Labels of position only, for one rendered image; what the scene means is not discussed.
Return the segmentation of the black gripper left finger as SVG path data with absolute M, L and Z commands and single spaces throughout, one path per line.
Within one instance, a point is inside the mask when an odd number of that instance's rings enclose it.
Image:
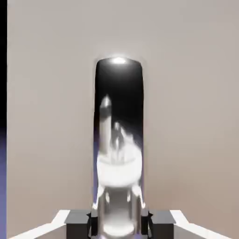
M 98 212 L 60 210 L 50 223 L 9 239 L 98 239 Z

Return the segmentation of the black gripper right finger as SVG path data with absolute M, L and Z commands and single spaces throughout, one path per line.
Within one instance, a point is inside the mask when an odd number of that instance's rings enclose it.
M 140 233 L 141 239 L 229 239 L 190 223 L 181 210 L 144 212 Z

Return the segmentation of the curved shiny metal handle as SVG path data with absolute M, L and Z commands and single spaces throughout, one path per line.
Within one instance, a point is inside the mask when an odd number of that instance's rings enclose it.
M 135 239 L 143 199 L 143 75 L 123 56 L 97 61 L 94 81 L 94 190 L 90 239 Z

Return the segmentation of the beige cabinet door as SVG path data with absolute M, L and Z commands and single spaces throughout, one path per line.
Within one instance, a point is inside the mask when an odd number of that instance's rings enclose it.
M 9 0 L 7 236 L 92 201 L 94 69 L 144 70 L 145 198 L 239 239 L 239 0 Z

